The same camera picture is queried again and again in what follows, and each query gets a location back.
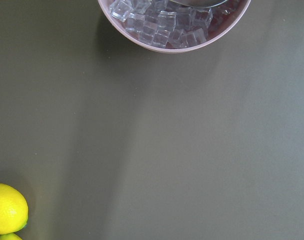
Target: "bowl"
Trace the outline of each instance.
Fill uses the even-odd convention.
[[[116,18],[112,17],[109,12],[109,6],[113,2],[113,0],[98,0],[98,3],[100,7],[102,8],[102,11],[104,12],[107,19],[112,23],[112,25],[125,37],[127,37],[132,42],[136,43],[137,45],[140,45],[146,49],[159,52],[159,53],[167,53],[167,54],[177,54],[177,53],[185,53],[189,51],[193,51],[196,49],[203,48],[216,40],[220,39],[222,36],[224,36],[229,30],[231,30],[235,24],[241,19],[241,17],[244,15],[245,11],[247,10],[251,0],[241,0],[238,8],[235,12],[228,15],[228,17],[223,21],[223,23],[220,25],[220,27],[209,34],[209,38],[207,42],[199,44],[197,46],[188,47],[188,48],[181,48],[181,49],[172,49],[172,48],[160,48],[160,47],[154,47],[147,44],[144,44],[134,38],[130,33],[128,33],[124,27],[122,26],[122,23],[117,20]]]

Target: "gray surface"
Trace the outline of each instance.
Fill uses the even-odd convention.
[[[179,55],[94,0],[0,0],[0,182],[24,240],[304,240],[304,0]]]

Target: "bowl rim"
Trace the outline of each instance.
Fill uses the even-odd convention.
[[[107,5],[105,5],[103,3],[103,0],[97,0],[98,4],[100,5],[104,15],[107,17],[107,19],[109,20],[109,22],[123,35],[125,36],[127,39],[131,40],[132,42],[140,45],[141,47],[148,49],[148,50],[152,50],[158,53],[167,53],[167,54],[178,54],[178,53],[186,53],[189,51],[193,51],[196,49],[200,49],[203,48],[213,42],[215,42],[216,40],[220,39],[222,36],[224,36],[226,33],[228,33],[237,23],[238,21],[242,18],[242,16],[244,15],[244,13],[246,12],[248,6],[251,3],[251,0],[243,0],[245,1],[245,5],[243,7],[243,9],[241,10],[241,12],[237,15],[237,17],[231,22],[231,24],[224,30],[222,31],[220,34],[218,34],[217,36],[213,37],[212,39],[208,40],[205,43],[199,44],[197,46],[192,46],[192,47],[187,47],[187,48],[181,48],[181,49],[172,49],[172,48],[160,48],[160,47],[155,47],[155,46],[150,46],[147,44],[144,44],[142,42],[140,42],[139,40],[137,40],[136,38],[134,38],[133,36],[131,36],[124,28],[121,27],[121,23],[118,22],[117,19],[113,18],[110,15],[109,12],[109,7]]]

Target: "metal spoon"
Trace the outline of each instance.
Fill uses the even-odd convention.
[[[170,0],[193,8],[211,8],[227,2],[228,0]]]

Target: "lemon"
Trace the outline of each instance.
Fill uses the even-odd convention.
[[[9,234],[4,234],[0,235],[0,240],[22,240],[18,235],[9,233]]]
[[[27,212],[23,195],[11,186],[0,183],[0,235],[22,229],[27,222]]]

